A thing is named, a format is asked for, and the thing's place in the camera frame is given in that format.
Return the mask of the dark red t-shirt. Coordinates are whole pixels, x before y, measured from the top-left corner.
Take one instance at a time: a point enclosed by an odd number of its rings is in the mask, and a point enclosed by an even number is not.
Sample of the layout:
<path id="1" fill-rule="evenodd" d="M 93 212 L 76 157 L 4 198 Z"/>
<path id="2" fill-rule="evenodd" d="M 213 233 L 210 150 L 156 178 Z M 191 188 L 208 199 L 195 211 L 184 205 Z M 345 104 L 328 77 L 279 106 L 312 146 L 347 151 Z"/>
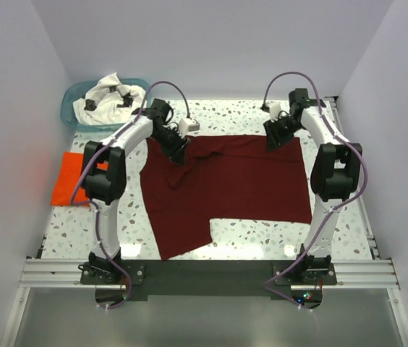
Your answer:
<path id="1" fill-rule="evenodd" d="M 140 184 L 162 260 L 212 242 L 213 218 L 309 224 L 309 188 L 299 138 L 273 151 L 257 135 L 192 137 L 184 165 L 155 140 Z"/>

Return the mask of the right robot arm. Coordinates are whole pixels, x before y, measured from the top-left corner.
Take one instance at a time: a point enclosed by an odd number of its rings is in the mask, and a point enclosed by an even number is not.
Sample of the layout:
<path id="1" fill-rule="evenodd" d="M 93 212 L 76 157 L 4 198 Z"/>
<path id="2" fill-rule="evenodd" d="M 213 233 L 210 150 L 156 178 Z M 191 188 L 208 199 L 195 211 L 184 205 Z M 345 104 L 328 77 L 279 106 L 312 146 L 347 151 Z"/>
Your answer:
<path id="1" fill-rule="evenodd" d="M 333 275 L 331 250 L 333 234 L 343 206 L 356 197 L 362 146 L 350 143 L 326 117 L 326 105 L 312 99 L 304 88 L 289 94 L 289 111 L 279 103 L 263 103 L 270 119 L 264 123 L 268 150 L 279 149 L 306 130 L 317 146 L 310 175 L 315 195 L 313 219 L 299 254 L 292 264 L 275 276 L 275 284 L 314 284 Z"/>

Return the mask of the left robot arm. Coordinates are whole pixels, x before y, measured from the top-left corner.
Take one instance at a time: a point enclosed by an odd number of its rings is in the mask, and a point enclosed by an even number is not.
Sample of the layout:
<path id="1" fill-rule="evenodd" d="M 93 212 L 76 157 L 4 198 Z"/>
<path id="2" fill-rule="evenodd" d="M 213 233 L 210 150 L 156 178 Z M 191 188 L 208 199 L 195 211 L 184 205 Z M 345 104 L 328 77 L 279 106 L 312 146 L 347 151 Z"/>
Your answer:
<path id="1" fill-rule="evenodd" d="M 85 144 L 76 187 L 84 189 L 86 202 L 94 209 L 95 243 L 88 261 L 79 266 L 81 284 L 131 284 L 127 267 L 121 264 L 117 234 L 118 205 L 127 188 L 126 159 L 142 141 L 152 138 L 171 162 L 184 164 L 188 134 L 199 130 L 200 124 L 186 115 L 173 126 L 173 115 L 166 101 L 155 99 L 150 106 L 135 109 L 129 121 L 112 135 Z"/>

